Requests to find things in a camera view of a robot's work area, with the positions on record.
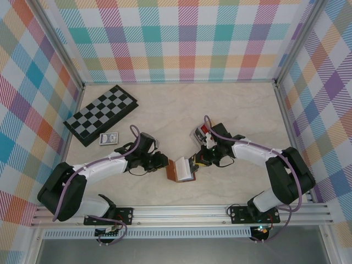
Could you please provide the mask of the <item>aluminium table side rail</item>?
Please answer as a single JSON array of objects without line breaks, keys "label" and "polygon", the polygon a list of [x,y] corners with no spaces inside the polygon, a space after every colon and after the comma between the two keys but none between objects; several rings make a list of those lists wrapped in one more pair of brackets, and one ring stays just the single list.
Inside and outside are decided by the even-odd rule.
[{"label": "aluminium table side rail", "polygon": [[60,90],[58,88],[53,91],[49,101],[45,120],[51,126],[48,138],[48,147],[43,156],[43,163],[47,165],[46,171],[43,173],[43,187],[38,193],[37,198],[41,205],[44,204],[44,194],[50,192],[50,176],[57,165],[65,159],[65,151],[68,149],[67,144],[71,138],[71,133],[65,126],[64,122],[72,117],[81,105],[83,92],[79,89]]},{"label": "aluminium table side rail", "polygon": [[287,109],[287,106],[284,102],[281,89],[278,87],[278,85],[275,82],[273,83],[273,89],[274,89],[274,93],[275,93],[275,96],[276,96],[276,99],[277,99],[277,102],[279,105],[279,109],[280,109],[280,112],[281,112],[281,115],[283,118],[284,126],[286,129],[287,135],[288,135],[290,145],[292,147],[294,147],[295,149],[297,149],[299,151],[299,153],[301,154],[301,151],[299,150],[298,141],[297,141],[297,138],[295,135],[294,127],[290,121],[288,109]]}]

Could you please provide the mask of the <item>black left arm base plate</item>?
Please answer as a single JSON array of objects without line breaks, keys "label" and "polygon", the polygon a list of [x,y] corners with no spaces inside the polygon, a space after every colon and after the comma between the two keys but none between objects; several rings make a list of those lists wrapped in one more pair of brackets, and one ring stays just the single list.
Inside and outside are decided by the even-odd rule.
[{"label": "black left arm base plate", "polygon": [[[114,209],[108,209],[108,211],[101,216],[104,219],[112,219],[125,223],[126,225],[131,225],[133,220],[134,209],[132,207],[116,207]],[[105,221],[97,218],[88,216],[84,219],[83,225],[85,226],[108,226],[115,225],[116,222]]]}]

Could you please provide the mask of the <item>aluminium frame post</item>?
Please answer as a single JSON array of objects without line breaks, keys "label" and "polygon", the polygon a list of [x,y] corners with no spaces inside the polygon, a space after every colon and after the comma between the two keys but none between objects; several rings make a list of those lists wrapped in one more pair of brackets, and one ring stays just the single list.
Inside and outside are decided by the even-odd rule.
[{"label": "aluminium frame post", "polygon": [[84,89],[84,82],[80,77],[74,63],[72,62],[71,58],[69,57],[68,52],[66,51],[62,41],[60,40],[54,26],[51,24],[45,10],[43,9],[42,5],[40,4],[39,0],[25,0],[28,4],[29,8],[33,12],[34,16],[37,18],[38,22],[40,23],[41,27],[43,28],[47,38],[51,42],[53,48],[58,53],[58,56],[62,60],[62,63],[66,67],[68,73],[72,77],[75,84]]},{"label": "aluminium frame post", "polygon": [[272,78],[275,89],[279,88],[280,83],[288,74],[328,1],[302,0],[303,6],[298,9],[294,16],[293,24],[288,31],[288,40],[284,44],[284,50],[279,53],[278,65]]}]

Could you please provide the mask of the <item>blue playing card deck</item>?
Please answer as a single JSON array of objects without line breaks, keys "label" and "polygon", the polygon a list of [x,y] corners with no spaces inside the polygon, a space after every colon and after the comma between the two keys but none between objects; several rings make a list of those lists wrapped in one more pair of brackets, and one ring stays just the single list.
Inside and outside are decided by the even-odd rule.
[{"label": "blue playing card deck", "polygon": [[118,133],[101,133],[99,137],[99,145],[107,146],[107,145],[117,145],[118,144]]}]

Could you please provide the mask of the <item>brown leather card holder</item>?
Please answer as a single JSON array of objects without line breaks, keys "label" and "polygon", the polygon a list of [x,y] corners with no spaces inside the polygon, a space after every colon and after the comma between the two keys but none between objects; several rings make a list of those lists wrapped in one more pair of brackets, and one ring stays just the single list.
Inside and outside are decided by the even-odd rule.
[{"label": "brown leather card holder", "polygon": [[181,157],[177,161],[168,160],[169,164],[166,166],[167,179],[176,182],[191,182],[196,180],[195,173],[199,166],[195,164],[193,158]]}]

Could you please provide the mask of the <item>aluminium table end rail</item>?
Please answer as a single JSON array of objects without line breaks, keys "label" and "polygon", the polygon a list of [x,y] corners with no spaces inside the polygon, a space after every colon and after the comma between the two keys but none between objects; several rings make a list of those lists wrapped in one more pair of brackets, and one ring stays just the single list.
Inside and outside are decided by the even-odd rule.
[{"label": "aluminium table end rail", "polygon": [[240,79],[240,80],[171,80],[171,81],[116,81],[116,82],[85,82],[85,86],[101,85],[149,85],[149,84],[222,84],[222,83],[240,83],[240,84],[257,84],[257,83],[274,83],[274,79]]}]

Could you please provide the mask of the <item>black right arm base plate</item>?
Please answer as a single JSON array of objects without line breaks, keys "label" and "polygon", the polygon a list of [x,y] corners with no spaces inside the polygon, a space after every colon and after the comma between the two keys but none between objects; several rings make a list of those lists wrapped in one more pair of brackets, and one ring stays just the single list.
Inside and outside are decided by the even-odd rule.
[{"label": "black right arm base plate", "polygon": [[233,205],[227,208],[227,214],[232,224],[274,224],[280,223],[279,212],[272,208],[267,212],[259,212],[258,216],[252,216],[247,206]]}]

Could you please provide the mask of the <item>black VIP credit card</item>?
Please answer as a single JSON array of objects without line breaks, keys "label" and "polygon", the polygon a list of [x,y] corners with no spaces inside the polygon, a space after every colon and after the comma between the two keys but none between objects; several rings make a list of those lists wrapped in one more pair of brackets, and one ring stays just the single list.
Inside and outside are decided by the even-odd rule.
[{"label": "black VIP credit card", "polygon": [[195,128],[193,132],[193,136],[196,142],[198,142],[200,145],[203,145],[204,143],[206,143],[206,136],[200,128]]}]

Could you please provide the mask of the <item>grey metal panel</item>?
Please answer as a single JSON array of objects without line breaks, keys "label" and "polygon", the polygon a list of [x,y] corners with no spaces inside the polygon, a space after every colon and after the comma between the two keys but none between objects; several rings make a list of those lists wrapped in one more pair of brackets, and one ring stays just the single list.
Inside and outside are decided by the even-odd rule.
[{"label": "grey metal panel", "polygon": [[36,264],[330,264],[317,244],[290,247],[236,239],[45,240]]}]

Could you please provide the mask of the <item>black grey folding chessboard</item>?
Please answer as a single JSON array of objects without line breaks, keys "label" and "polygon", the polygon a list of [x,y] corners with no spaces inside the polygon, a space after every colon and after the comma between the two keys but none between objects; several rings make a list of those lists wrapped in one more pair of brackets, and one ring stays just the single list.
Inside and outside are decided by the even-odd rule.
[{"label": "black grey folding chessboard", "polygon": [[116,85],[63,124],[86,147],[138,106],[136,98]]}]

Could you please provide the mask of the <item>wide aluminium mounting rail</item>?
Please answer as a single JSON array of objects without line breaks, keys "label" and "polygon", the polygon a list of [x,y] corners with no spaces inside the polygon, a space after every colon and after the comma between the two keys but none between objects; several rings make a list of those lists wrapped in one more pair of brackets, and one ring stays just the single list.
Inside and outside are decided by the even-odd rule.
[{"label": "wide aluminium mounting rail", "polygon": [[[185,206],[134,206],[132,227],[220,227],[231,226],[227,205],[185,205]],[[300,210],[289,213],[280,210],[280,223],[290,226],[321,226],[333,224],[329,208],[324,203],[305,203]],[[76,215],[67,221],[52,221],[53,215],[39,207],[31,228],[73,228],[83,227],[85,216]]]}]

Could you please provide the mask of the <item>clear plastic card box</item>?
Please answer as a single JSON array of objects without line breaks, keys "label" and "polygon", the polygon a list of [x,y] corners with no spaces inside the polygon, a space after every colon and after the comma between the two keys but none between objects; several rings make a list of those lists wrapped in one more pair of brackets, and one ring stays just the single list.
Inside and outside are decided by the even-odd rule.
[{"label": "clear plastic card box", "polygon": [[196,142],[196,140],[195,140],[195,138],[194,138],[194,136],[193,136],[194,130],[195,130],[195,128],[191,131],[190,137],[191,137],[191,139],[194,141],[194,143],[195,143],[199,148],[201,148],[202,145],[200,145],[198,142]]}]

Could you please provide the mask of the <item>aluminium frame leg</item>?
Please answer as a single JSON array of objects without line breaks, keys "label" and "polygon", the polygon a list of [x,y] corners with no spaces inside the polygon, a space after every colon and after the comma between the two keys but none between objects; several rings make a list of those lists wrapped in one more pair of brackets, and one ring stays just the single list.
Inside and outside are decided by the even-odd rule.
[{"label": "aluminium frame leg", "polygon": [[330,264],[343,264],[338,252],[338,244],[335,241],[332,227],[330,225],[320,225],[319,228]]},{"label": "aluminium frame leg", "polygon": [[40,247],[42,244],[43,229],[36,228],[32,230],[29,248],[24,260],[24,264],[36,264]]}]

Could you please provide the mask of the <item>small circuit board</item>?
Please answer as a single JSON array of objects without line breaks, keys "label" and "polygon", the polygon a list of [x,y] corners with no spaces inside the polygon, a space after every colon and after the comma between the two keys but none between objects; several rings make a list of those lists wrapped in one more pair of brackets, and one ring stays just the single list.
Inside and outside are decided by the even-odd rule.
[{"label": "small circuit board", "polygon": [[254,241],[257,240],[266,240],[269,237],[271,227],[268,226],[258,226],[258,227],[251,227],[251,239]]},{"label": "small circuit board", "polygon": [[118,239],[120,238],[124,233],[124,228],[119,225],[116,228],[115,227],[105,227],[105,228],[97,228],[94,231],[94,236],[95,237],[100,237],[101,240],[103,239]]}]

